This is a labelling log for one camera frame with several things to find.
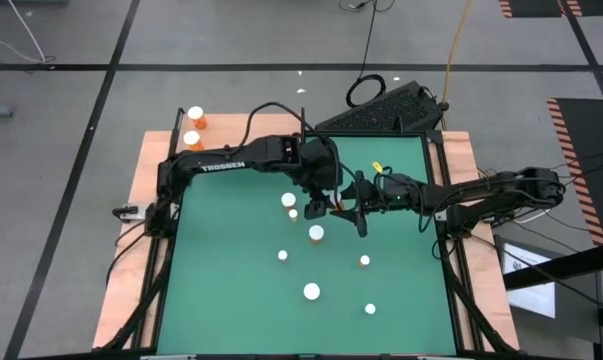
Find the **green mat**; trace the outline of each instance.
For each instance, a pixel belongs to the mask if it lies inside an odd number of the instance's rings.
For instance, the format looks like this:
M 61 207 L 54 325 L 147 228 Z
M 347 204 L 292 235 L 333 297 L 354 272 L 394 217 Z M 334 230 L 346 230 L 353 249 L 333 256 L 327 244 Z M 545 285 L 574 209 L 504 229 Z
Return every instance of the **green mat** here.
M 419 138 L 334 138 L 341 161 L 372 178 L 372 162 L 427 181 Z M 346 175 L 345 183 L 350 179 Z M 417 215 L 368 216 L 368 237 L 327 215 L 292 223 L 281 174 L 198 176 L 185 193 L 158 354 L 455 354 L 441 264 Z M 325 228 L 321 244 L 308 229 Z M 286 250 L 288 261 L 277 259 Z M 361 269 L 358 259 L 369 255 Z M 309 301 L 310 282 L 321 296 Z M 374 315 L 364 307 L 376 306 Z

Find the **black line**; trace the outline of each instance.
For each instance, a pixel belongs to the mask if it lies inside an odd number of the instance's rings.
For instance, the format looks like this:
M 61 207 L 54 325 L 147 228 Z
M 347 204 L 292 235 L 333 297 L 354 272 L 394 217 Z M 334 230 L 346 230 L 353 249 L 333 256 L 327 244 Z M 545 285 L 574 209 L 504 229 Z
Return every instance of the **black line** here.
M 4 359 L 17 359 L 19 357 L 19 353 L 21 352 L 23 341 L 25 340 L 28 328 L 30 327 L 30 322 L 32 321 L 32 316 L 34 315 L 37 303 L 41 297 L 41 291 L 43 290 L 45 279 L 48 276 L 50 266 L 52 265 L 52 259 L 57 249 L 57 245 L 59 244 L 63 226 L 65 225 L 65 221 L 68 217 L 70 205 L 74 199 L 74 194 L 76 193 L 77 185 L 79 184 L 79 179 L 81 177 L 81 173 L 83 172 L 83 167 L 85 166 L 88 152 L 90 151 L 90 145 L 92 144 L 96 128 L 99 125 L 99 120 L 101 119 L 103 107 L 108 98 L 110 87 L 112 86 L 112 80 L 114 79 L 114 75 L 116 73 L 116 65 L 121 60 L 123 48 L 128 39 L 128 35 L 130 34 L 130 27 L 132 26 L 137 9 L 139 8 L 139 1 L 140 0 L 132 0 L 130 3 L 130 8 L 128 9 L 128 14 L 126 15 L 121 33 L 119 34 L 119 39 L 117 40 L 114 53 L 112 54 L 108 71 L 106 72 L 103 83 L 101 84 L 101 89 L 99 90 L 94 108 L 92 109 L 92 114 L 90 115 L 90 120 L 88 121 L 88 125 L 86 126 L 86 130 L 83 134 L 79 151 L 74 160 L 72 170 L 70 171 L 70 177 L 68 178 L 65 190 L 63 191 L 59 208 L 54 216 L 54 221 L 52 222 L 52 227 L 50 229 L 50 233 L 48 234 L 48 238 L 43 248 L 41 258 L 39 259 L 34 277 L 30 283 L 28 294 L 23 302 L 21 312 L 19 313 L 19 318 L 17 319 L 12 336 L 10 337 L 10 342 L 8 343 L 8 347 L 3 357 Z
M 116 71 L 138 72 L 225 72 L 225 71 L 359 71 L 350 63 L 271 64 L 118 64 Z M 0 64 L 0 71 L 107 71 L 107 64 Z M 444 72 L 445 64 L 366 64 L 370 71 Z M 453 64 L 454 72 L 594 72 L 592 65 L 563 64 Z
M 592 67 L 592 73 L 594 74 L 594 78 L 597 81 L 597 85 L 599 86 L 599 90 L 601 90 L 601 94 L 603 94 L 603 71 L 601 71 L 601 67 L 597 62 L 596 57 L 594 56 L 594 52 L 588 43 L 588 40 L 583 33 L 583 29 L 581 29 L 581 25 L 579 21 L 572 13 L 570 6 L 566 0 L 559 0 L 563 8 L 565 9 L 566 16 L 568 18 L 568 22 L 570 23 L 570 27 L 572 27 L 572 31 L 574 32 L 574 36 L 577 38 L 577 42 L 579 42 L 579 46 L 581 47 L 581 51 L 585 56 L 585 59 L 588 61 L 588 65 Z

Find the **yellow tag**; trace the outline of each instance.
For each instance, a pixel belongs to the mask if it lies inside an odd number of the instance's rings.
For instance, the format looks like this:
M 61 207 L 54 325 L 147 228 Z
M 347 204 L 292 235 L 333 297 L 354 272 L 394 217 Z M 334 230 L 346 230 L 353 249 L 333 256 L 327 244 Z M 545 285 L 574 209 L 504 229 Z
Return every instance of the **yellow tag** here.
M 372 167 L 374 168 L 374 170 L 376 170 L 379 174 L 383 173 L 383 166 L 381 166 L 381 164 L 379 164 L 378 162 L 373 162 L 372 163 Z

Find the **orange and black striped tape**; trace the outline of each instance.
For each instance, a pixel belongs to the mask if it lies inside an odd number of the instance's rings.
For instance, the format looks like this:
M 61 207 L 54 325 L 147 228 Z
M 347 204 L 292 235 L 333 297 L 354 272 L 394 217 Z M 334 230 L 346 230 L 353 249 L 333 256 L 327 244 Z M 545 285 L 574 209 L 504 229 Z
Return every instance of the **orange and black striped tape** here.
M 559 138 L 559 145 L 563 151 L 563 156 L 566 159 L 566 164 L 570 175 L 574 176 L 574 189 L 577 192 L 577 199 L 583 212 L 583 217 L 588 225 L 588 232 L 590 233 L 590 239 L 597 245 L 603 245 L 603 228 L 601 228 L 601 222 L 599 216 L 594 208 L 594 203 L 590 197 L 590 191 L 588 191 L 588 184 L 585 178 L 581 176 L 581 164 L 577 161 L 577 154 L 574 152 L 574 146 L 570 139 L 568 129 L 565 127 L 565 121 L 563 120 L 563 114 L 561 113 L 561 107 L 554 98 L 548 99 L 548 108 L 550 109 L 550 117 L 552 117 L 552 123 L 554 129 L 557 132 Z
M 570 10 L 572 11 L 572 14 L 574 16 L 583 15 L 583 13 L 581 12 L 581 6 L 579 5 L 578 0 L 567 0 L 567 2 L 568 2 L 568 6 L 570 7 Z
M 512 9 L 510 8 L 510 2 L 508 0 L 499 0 L 499 4 L 501 5 L 501 11 L 503 11 L 503 16 L 511 18 Z

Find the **black mat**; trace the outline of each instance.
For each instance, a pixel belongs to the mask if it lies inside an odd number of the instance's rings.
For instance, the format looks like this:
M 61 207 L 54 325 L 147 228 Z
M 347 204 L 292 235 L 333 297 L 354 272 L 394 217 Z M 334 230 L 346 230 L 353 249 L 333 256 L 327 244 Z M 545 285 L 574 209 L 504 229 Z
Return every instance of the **black mat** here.
M 548 106 L 590 237 L 603 245 L 603 100 L 549 99 Z
M 579 16 L 603 16 L 603 0 L 500 0 L 501 9 L 506 17 L 537 18 L 561 17 L 564 5 Z

